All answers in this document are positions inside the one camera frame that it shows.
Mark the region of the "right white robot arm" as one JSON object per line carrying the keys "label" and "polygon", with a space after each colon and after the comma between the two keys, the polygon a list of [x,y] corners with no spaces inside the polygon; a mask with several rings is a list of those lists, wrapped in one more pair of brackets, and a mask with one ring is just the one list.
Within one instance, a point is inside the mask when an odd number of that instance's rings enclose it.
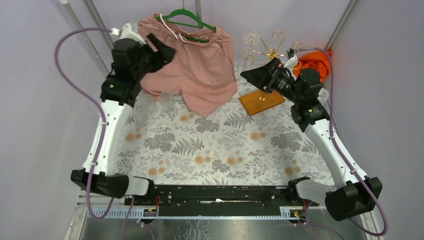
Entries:
{"label": "right white robot arm", "polygon": [[321,76],[304,68],[294,78],[278,58],[241,72],[248,83],[264,93],[278,93],[291,101],[291,117],[315,145],[330,170],[334,186],[308,177],[289,181],[287,201],[293,206],[305,200],[326,207],[336,221],[346,220],[374,210],[383,185],[378,177],[370,178],[353,160],[337,133],[330,126],[330,115],[318,100]]}

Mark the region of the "ribbed clear wine glass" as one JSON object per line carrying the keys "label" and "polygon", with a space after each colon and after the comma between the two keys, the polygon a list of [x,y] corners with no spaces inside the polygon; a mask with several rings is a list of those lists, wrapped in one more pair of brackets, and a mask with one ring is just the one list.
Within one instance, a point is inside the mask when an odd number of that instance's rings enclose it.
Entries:
{"label": "ribbed clear wine glass", "polygon": [[150,94],[142,94],[139,98],[139,103],[142,110],[147,114],[153,114],[158,111],[156,101]]}

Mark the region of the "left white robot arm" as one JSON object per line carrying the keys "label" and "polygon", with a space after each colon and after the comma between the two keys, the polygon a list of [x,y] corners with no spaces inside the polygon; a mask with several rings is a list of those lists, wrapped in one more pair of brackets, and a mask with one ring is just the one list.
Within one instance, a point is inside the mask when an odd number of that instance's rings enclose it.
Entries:
{"label": "left white robot arm", "polygon": [[129,37],[113,44],[111,71],[101,85],[100,118],[94,140],[81,169],[70,174],[70,180],[88,193],[120,199],[135,195],[144,206],[152,204],[155,192],[152,180],[120,174],[117,170],[119,137],[141,92],[141,79],[169,64],[176,50],[162,43],[153,33],[146,41]]}

